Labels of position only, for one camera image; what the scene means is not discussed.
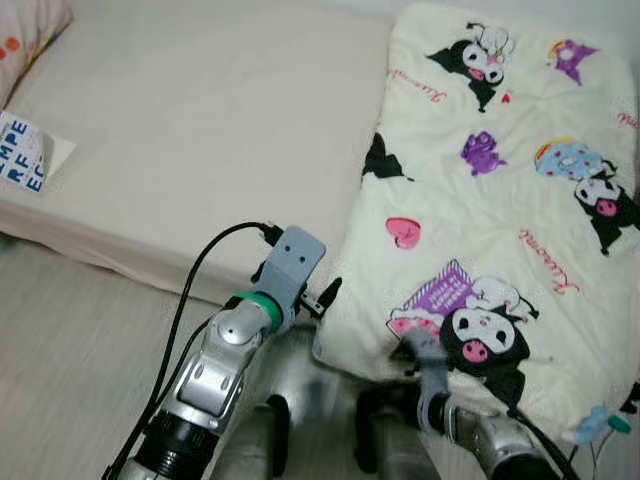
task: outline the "blanket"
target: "blanket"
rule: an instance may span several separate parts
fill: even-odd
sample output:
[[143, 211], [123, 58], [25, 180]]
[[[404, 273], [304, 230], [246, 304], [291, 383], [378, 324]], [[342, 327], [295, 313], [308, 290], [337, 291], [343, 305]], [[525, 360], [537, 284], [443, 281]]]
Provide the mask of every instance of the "blanket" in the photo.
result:
[[640, 364], [635, 105], [587, 36], [408, 7], [315, 355], [407, 379], [393, 353], [424, 329], [454, 393], [555, 438], [619, 408]]

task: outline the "pillow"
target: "pillow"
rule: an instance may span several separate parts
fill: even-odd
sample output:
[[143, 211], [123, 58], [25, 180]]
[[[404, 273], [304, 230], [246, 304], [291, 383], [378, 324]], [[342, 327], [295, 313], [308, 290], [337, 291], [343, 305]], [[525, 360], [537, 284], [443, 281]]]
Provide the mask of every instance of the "pillow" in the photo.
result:
[[0, 107], [72, 18], [67, 0], [0, 0]]

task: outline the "fabric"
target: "fabric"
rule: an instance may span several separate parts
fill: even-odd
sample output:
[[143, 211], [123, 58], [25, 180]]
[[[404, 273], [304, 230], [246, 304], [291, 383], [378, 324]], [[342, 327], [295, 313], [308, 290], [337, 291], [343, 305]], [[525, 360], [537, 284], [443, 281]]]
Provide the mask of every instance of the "fabric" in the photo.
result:
[[0, 0], [0, 108], [72, 18], [67, 0]]
[[447, 351], [454, 392], [549, 435], [617, 409], [640, 364], [627, 118], [628, 68], [588, 37], [405, 10], [316, 355], [406, 378], [389, 357], [421, 329]]
[[[39, 195], [0, 186], [0, 230], [180, 291], [224, 228], [298, 225], [328, 247], [318, 293], [379, 113], [389, 23], [273, 4], [138, 7], [74, 5], [73, 28], [21, 82], [7, 108], [77, 148]], [[257, 232], [234, 235], [192, 293], [224, 303], [268, 252]]]

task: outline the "pink heart print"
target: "pink heart print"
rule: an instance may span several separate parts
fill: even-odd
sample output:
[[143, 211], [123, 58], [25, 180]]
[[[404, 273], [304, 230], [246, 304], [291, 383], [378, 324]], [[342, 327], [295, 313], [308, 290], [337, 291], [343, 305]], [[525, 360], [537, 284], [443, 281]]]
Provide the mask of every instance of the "pink heart print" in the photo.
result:
[[420, 224], [415, 220], [392, 217], [387, 219], [386, 225], [398, 248], [411, 250], [420, 241]]

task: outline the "green ring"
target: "green ring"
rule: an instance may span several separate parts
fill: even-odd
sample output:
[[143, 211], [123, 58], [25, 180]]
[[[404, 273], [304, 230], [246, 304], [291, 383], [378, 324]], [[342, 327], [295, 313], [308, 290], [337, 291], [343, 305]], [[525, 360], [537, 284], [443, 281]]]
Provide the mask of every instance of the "green ring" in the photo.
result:
[[280, 325], [282, 325], [282, 312], [280, 311], [280, 307], [266, 295], [255, 292], [237, 292], [233, 296], [251, 300], [264, 308], [271, 318], [271, 333], [275, 333], [280, 328]]

